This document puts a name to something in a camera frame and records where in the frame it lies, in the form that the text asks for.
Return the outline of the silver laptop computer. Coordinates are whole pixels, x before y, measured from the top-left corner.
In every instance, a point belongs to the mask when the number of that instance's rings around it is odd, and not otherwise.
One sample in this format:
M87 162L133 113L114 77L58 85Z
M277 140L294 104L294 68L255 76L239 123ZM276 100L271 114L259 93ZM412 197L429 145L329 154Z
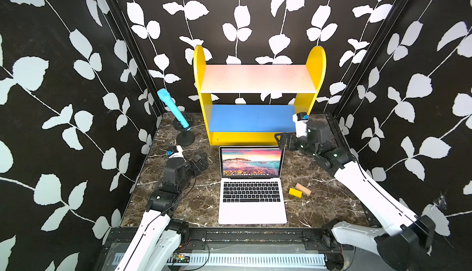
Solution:
M219 147L218 224L287 223L281 185L284 156L278 146Z

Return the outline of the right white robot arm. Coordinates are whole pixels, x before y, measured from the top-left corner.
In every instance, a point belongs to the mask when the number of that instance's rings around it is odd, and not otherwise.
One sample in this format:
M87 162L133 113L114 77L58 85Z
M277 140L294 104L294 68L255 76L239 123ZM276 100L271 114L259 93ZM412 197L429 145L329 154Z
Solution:
M367 174L350 151L339 124L332 118L327 121L317 122L305 113L296 114L296 131L275 134L277 145L314 159L319 167L358 198L380 226L358 226L335 219L322 227L322 239L369 251L396 271L425 269L435 223L395 200Z

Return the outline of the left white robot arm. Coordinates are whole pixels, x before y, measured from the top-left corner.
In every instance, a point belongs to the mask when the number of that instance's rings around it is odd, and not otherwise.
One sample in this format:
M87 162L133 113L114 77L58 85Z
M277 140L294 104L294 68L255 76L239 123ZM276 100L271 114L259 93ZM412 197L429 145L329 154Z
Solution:
M189 223L174 219L173 215L191 180L196 180L207 168L208 156L204 152L192 160L180 152L169 155L162 181L148 200L137 232L115 268L117 271L159 271L179 247L189 245Z

